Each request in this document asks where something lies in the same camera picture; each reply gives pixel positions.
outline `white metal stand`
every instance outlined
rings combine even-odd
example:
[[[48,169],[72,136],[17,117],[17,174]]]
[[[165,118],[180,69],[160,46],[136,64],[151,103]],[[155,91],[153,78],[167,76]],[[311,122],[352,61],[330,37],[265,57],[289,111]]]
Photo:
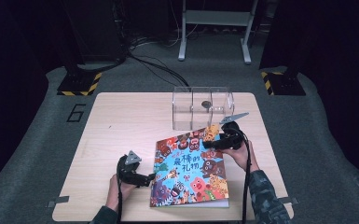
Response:
[[[249,34],[251,33],[252,23],[255,17],[255,8],[258,0],[253,0],[250,12],[231,12],[231,11],[206,11],[206,10],[186,10],[186,0],[183,0],[182,10],[182,41],[179,49],[179,61],[185,60],[186,54],[186,24],[215,24],[246,26],[245,36],[241,38],[243,59],[246,64],[251,63],[251,56],[248,49]]]

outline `colorful book cover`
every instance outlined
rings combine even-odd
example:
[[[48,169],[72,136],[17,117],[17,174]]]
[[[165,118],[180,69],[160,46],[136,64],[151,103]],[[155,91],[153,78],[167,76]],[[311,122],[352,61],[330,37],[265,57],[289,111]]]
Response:
[[[202,206],[201,203],[221,200],[226,200],[223,206],[228,206],[223,154],[202,145],[202,141],[212,140],[219,140],[218,125],[156,143],[151,207],[194,203]]]

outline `person's hand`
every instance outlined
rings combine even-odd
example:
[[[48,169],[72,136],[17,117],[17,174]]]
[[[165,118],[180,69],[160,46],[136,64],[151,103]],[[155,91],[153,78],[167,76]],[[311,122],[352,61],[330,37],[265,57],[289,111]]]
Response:
[[[121,183],[121,193],[123,196],[123,202],[130,196],[133,189],[136,186],[132,184]],[[109,192],[107,194],[106,206],[110,209],[117,212],[118,207],[118,185],[117,185],[117,175],[113,175],[110,178]]]
[[[255,159],[255,153],[253,150],[253,145],[252,142],[248,140],[249,143],[249,150],[250,150],[250,154],[251,154],[251,172],[255,171],[255,170],[259,170],[260,168],[258,167],[257,161]],[[246,163],[248,161],[248,149],[246,148],[246,145],[244,142],[241,143],[241,147],[238,148],[237,150],[235,149],[220,149],[221,152],[228,154],[229,156],[231,156],[235,162],[237,162],[237,164],[244,170],[246,171]]]

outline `sleeve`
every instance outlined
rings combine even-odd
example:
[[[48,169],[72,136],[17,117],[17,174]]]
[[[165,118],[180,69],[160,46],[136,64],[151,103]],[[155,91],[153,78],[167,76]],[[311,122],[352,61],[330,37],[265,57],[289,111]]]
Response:
[[[286,208],[278,200],[275,189],[262,170],[253,171],[250,175],[249,192],[255,220],[258,224],[293,223]]]
[[[90,224],[115,224],[117,213],[112,209],[102,206]]]

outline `wooden tabletop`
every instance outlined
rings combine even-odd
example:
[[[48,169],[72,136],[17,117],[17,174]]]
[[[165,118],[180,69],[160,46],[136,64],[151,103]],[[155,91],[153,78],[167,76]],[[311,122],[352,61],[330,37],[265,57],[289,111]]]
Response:
[[[252,141],[255,156],[275,188],[278,198],[287,197],[263,119],[252,93],[234,92],[234,114],[249,112],[236,120]],[[91,110],[76,154],[62,187],[55,221],[91,221],[104,205],[109,179],[117,162],[130,150],[142,158],[137,173],[153,173],[156,142],[187,133],[173,130],[173,94],[170,92],[103,92]],[[242,219],[245,172],[224,156],[228,179],[229,208],[149,207],[150,187],[135,189],[123,204],[123,221],[230,221]],[[247,219],[255,219],[248,196]],[[293,217],[292,204],[285,207]]]

